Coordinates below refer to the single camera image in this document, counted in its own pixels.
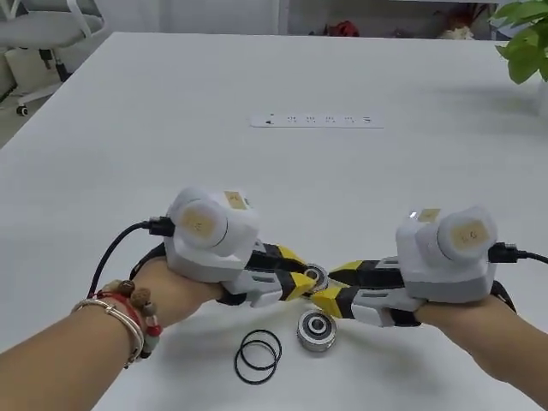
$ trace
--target power outlet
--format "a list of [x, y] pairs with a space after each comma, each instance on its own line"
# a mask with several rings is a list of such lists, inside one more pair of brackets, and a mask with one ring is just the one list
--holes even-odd
[[377, 116], [334, 114], [269, 114], [251, 117], [259, 128], [384, 128]]

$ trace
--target bracelet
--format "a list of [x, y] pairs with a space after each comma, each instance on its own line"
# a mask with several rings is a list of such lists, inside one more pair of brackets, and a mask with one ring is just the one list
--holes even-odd
[[145, 320], [144, 344], [140, 351], [140, 359], [151, 356], [152, 351], [160, 341], [160, 335], [164, 330], [158, 323], [156, 305], [150, 301], [151, 290], [135, 287], [132, 280], [114, 280], [106, 284], [99, 292], [98, 298], [105, 296], [116, 298], [118, 301], [126, 301], [124, 305], [130, 305], [137, 310]]
[[131, 319], [139, 326], [139, 328], [143, 329], [143, 324], [141, 323], [141, 319], [139, 318], [139, 314], [137, 313], [137, 310], [129, 303], [128, 299], [124, 297], [123, 295], [116, 294], [116, 293], [104, 293], [103, 291], [99, 291], [95, 298], [98, 300], [103, 300], [104, 298], [111, 298], [113, 300], [118, 301], [120, 304], [122, 304], [126, 310], [128, 311], [128, 316], [131, 317]]
[[143, 331], [141, 330], [141, 328], [128, 315], [116, 310], [115, 305], [111, 305], [107, 302], [96, 300], [93, 298], [88, 298], [86, 300], [80, 301], [74, 306], [71, 313], [75, 313], [85, 306], [100, 306], [104, 308], [104, 312], [106, 314], [111, 315], [115, 319], [118, 319], [134, 336], [134, 349], [131, 351], [131, 355], [129, 356], [128, 361], [124, 366], [124, 368], [128, 368], [140, 356], [140, 353], [145, 346], [145, 336], [143, 335]]

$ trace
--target rubber o-ring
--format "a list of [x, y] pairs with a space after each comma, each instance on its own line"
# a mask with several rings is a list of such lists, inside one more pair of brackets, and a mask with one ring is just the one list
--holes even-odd
[[250, 340], [250, 341], [256, 341], [260, 345], [263, 345], [263, 346], [269, 348], [271, 350], [271, 352], [274, 353], [273, 354], [274, 361], [272, 363], [270, 363], [269, 365], [267, 365], [267, 366], [255, 366], [254, 364], [249, 362], [249, 360], [247, 360], [246, 356], [243, 354], [243, 352], [245, 351], [244, 348], [247, 346], [247, 343], [245, 342], [245, 345], [240, 346], [240, 358], [246, 364], [246, 366], [248, 366], [249, 368], [251, 368], [252, 370], [255, 370], [255, 371], [266, 371], [266, 370], [270, 370], [271, 368], [273, 368], [277, 365], [277, 363], [280, 361], [280, 359], [279, 359], [279, 357], [276, 357], [276, 350], [274, 349], [274, 347], [272, 347], [272, 345], [269, 342], [266, 342], [266, 341], [263, 341], [263, 340]]
[[260, 344], [260, 345], [268, 348], [272, 353], [272, 357], [274, 359], [276, 359], [276, 351], [274, 350], [274, 348], [268, 342], [265, 342], [265, 341], [262, 341], [262, 340], [250, 340], [250, 341], [244, 342], [238, 348], [238, 351], [236, 351], [236, 355], [234, 356], [234, 371], [235, 371], [236, 375], [238, 376], [238, 378], [241, 381], [243, 381], [244, 383], [249, 384], [249, 385], [261, 385], [261, 384], [264, 384], [265, 382], [267, 382], [269, 379], [271, 379], [272, 376], [274, 375], [274, 373], [276, 372], [277, 360], [274, 360], [274, 363], [273, 363], [274, 366], [272, 367], [270, 373], [266, 377], [264, 377], [263, 379], [253, 381], [252, 379], [245, 378], [243, 375], [241, 375], [240, 368], [238, 368], [238, 357], [241, 357], [241, 352], [243, 351], [243, 349], [246, 346], [251, 345], [251, 344]]
[[[268, 330], [253, 330], [253, 331], [250, 331], [246, 334], [245, 337], [243, 337], [243, 339], [241, 340], [241, 344], [240, 344], [240, 348], [242, 348], [244, 346], [244, 344], [246, 343], [246, 340], [252, 336], [253, 334], [266, 334], [267, 336], [271, 336], [274, 341], [276, 342], [279, 350], [276, 354], [275, 352], [275, 356], [274, 358], [276, 359], [276, 362], [279, 362], [280, 361], [280, 358], [282, 358], [282, 343], [280, 342], [280, 339], [277, 337], [276, 334], [274, 334], [272, 331], [268, 331]], [[244, 360], [244, 362], [246, 363], [247, 366], [250, 366], [251, 368], [253, 368], [252, 365], [250, 365], [242, 356], [242, 359]]]

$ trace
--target small bearing held in gripper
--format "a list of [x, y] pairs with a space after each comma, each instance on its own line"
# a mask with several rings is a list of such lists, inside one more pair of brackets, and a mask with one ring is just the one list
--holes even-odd
[[323, 353], [335, 343], [337, 324], [319, 310], [309, 310], [301, 315], [297, 325], [297, 337], [308, 351]]
[[303, 294], [303, 297], [309, 298], [310, 295], [317, 293], [322, 289], [326, 289], [329, 286], [329, 277], [327, 271], [324, 269], [324, 267], [321, 267], [320, 265], [309, 264], [307, 270], [305, 271], [305, 276], [314, 280], [316, 282], [316, 285], [314, 285], [314, 287], [310, 291]]

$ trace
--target green plant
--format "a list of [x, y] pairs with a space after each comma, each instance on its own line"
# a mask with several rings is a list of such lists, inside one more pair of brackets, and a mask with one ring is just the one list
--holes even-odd
[[510, 79], [521, 84], [539, 71], [548, 81], [548, 0], [508, 3], [492, 19], [503, 19], [500, 27], [527, 25], [506, 46], [496, 46], [508, 60]]

